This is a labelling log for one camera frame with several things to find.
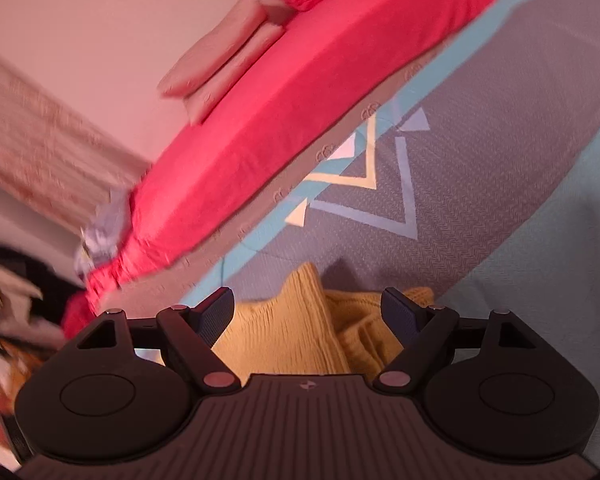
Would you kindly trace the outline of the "tan cable-knit cardigan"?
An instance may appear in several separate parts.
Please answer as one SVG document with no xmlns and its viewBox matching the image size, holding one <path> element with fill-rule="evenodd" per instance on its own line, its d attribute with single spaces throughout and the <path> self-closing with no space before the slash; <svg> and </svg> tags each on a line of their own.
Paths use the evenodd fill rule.
<svg viewBox="0 0 600 480">
<path fill-rule="evenodd" d="M 379 292 L 323 287 L 306 262 L 280 293 L 236 304 L 213 352 L 246 382 L 253 374 L 360 374 L 373 380 L 403 350 L 380 314 Z"/>
</svg>

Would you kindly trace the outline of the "blue grey patterned blanket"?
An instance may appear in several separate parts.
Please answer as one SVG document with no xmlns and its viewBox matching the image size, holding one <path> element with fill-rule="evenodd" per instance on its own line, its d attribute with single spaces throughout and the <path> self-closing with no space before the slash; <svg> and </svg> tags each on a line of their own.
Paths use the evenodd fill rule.
<svg viewBox="0 0 600 480">
<path fill-rule="evenodd" d="M 600 0 L 501 0 L 186 295 L 428 286 L 513 311 L 600 395 Z M 586 449 L 600 464 L 600 419 Z"/>
</svg>

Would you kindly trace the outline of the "pale patterned curtain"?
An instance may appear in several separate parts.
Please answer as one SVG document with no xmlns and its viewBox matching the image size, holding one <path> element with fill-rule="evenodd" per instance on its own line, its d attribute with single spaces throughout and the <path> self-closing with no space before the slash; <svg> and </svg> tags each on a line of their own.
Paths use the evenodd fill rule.
<svg viewBox="0 0 600 480">
<path fill-rule="evenodd" d="M 149 162 L 0 58 L 0 188 L 78 234 Z"/>
</svg>

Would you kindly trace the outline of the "lower pale pink pillow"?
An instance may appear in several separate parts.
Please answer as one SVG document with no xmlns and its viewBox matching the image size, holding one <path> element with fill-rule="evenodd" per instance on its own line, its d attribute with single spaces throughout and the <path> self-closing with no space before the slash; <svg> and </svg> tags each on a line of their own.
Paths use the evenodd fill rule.
<svg viewBox="0 0 600 480">
<path fill-rule="evenodd" d="M 192 126 L 202 124 L 230 89 L 284 32 L 286 29 L 282 25 L 262 24 L 208 81 L 184 99 L 189 123 Z"/>
</svg>

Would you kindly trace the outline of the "pink bed sheet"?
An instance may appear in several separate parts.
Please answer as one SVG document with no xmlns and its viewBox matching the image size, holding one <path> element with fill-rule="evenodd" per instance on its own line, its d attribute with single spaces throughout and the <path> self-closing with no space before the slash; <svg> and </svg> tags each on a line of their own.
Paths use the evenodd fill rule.
<svg viewBox="0 0 600 480">
<path fill-rule="evenodd" d="M 434 55 L 493 1 L 322 0 L 297 14 L 137 185 L 129 234 L 68 301 L 64 334 L 79 333 L 107 304 L 148 315 L 177 300 L 400 84 L 408 66 Z"/>
</svg>

